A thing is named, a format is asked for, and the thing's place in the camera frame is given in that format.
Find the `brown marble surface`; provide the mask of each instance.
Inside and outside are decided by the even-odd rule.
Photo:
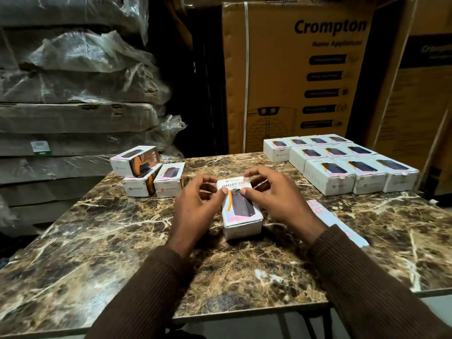
[[[307,199],[319,200],[367,239],[365,252],[413,291],[452,292],[452,216],[414,193],[324,197],[291,164],[272,164],[263,153],[186,162],[189,176],[233,177],[259,164],[285,172]],[[165,243],[173,202],[127,198],[121,178],[105,177],[0,271],[0,335],[89,327],[150,250]],[[266,219],[261,235],[227,243],[221,222],[218,214],[193,254],[198,273],[176,320],[325,304],[290,231]]]

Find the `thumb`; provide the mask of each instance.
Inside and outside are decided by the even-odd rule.
[[[209,202],[203,205],[206,216],[213,217],[215,213],[220,209],[223,201],[228,195],[228,189],[223,187],[219,189],[210,199]]]
[[[240,194],[245,196],[248,200],[256,202],[259,206],[263,206],[264,208],[268,208],[268,195],[262,192],[257,191],[253,188],[241,188]]]

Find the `ribbed knit sleeve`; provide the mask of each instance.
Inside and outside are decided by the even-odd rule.
[[[85,339],[161,338],[172,319],[189,265],[157,247],[94,322]]]
[[[308,256],[352,338],[452,338],[449,326],[336,225]]]

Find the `hand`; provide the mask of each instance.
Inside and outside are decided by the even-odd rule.
[[[291,228],[305,244],[314,243],[328,228],[313,213],[290,177],[265,166],[247,170],[244,176],[255,176],[251,180],[255,189],[242,188],[240,193],[265,208],[272,219]]]
[[[182,258],[191,254],[226,199],[227,188],[217,191],[215,186],[209,184],[217,181],[213,176],[196,175],[176,197],[173,225],[166,244]]]

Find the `person's left hand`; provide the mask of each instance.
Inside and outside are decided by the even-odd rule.
[[[209,184],[217,181],[213,176],[196,175],[176,197],[173,225],[166,244],[182,258],[188,257],[193,251],[226,199],[227,188],[217,191],[215,186]]]

